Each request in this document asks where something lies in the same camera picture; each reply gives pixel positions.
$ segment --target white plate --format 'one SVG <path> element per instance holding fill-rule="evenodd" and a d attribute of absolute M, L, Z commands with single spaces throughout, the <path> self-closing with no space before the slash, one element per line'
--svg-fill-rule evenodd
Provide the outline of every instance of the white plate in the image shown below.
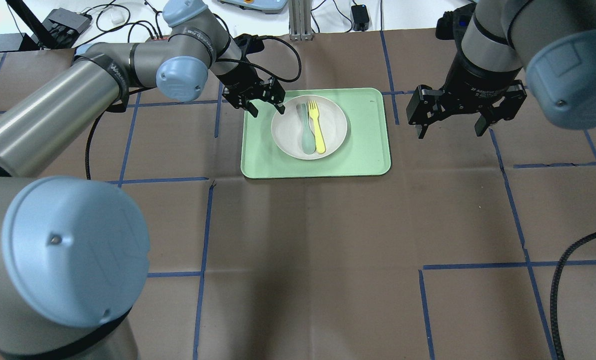
<path fill-rule="evenodd" d="M 320 129 L 325 139 L 324 153 L 304 153 L 302 151 L 302 119 L 298 115 L 296 105 L 307 104 L 314 100 L 320 110 Z M 280 150 L 291 157 L 302 160 L 315 160 L 334 153 L 344 142 L 347 132 L 346 116 L 342 109 L 328 98 L 318 95 L 301 95 L 284 103 L 284 114 L 276 111 L 271 120 L 271 135 Z M 309 118 L 309 127 L 313 132 L 313 121 Z"/>

